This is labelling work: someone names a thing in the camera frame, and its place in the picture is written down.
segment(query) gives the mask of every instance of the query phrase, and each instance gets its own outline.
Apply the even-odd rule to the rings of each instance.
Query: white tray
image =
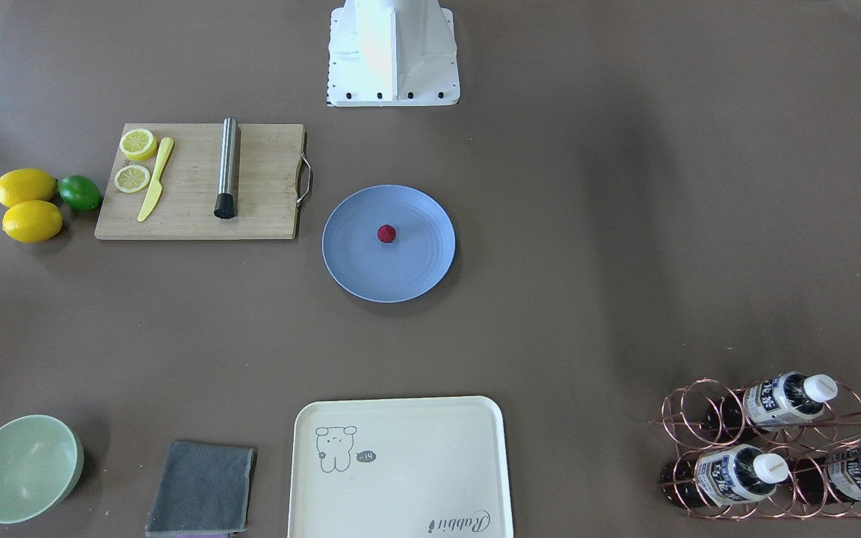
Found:
[[[298,413],[289,538],[438,535],[513,536],[496,403],[314,402]]]

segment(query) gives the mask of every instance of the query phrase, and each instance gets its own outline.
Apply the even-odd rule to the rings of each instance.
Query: stainless steel muddler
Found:
[[[235,118],[225,118],[221,132],[221,162],[218,167],[218,199],[215,217],[235,216],[235,183],[238,180],[238,138],[241,136]]]

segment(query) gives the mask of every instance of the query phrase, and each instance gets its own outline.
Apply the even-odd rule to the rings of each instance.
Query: white bottle cap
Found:
[[[761,454],[754,457],[753,471],[765,483],[780,483],[789,477],[789,466],[779,454]]]
[[[839,394],[839,387],[833,378],[826,374],[810,375],[803,381],[803,392],[809,396],[812,401],[819,403],[831,401]]]

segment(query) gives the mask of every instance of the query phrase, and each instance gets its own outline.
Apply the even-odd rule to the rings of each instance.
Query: cutting board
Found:
[[[293,239],[297,232],[297,178],[304,126],[240,123],[237,215],[215,217],[221,123],[127,123],[172,137],[174,150],[161,174],[164,189],[144,222],[138,211],[147,189],[133,194],[115,188],[115,174],[127,164],[154,170],[155,157],[131,162],[116,150],[95,236],[99,239]]]

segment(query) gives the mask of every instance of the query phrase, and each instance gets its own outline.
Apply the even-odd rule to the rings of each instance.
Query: gray towel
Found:
[[[230,535],[245,529],[254,450],[194,442],[168,447],[147,536]]]

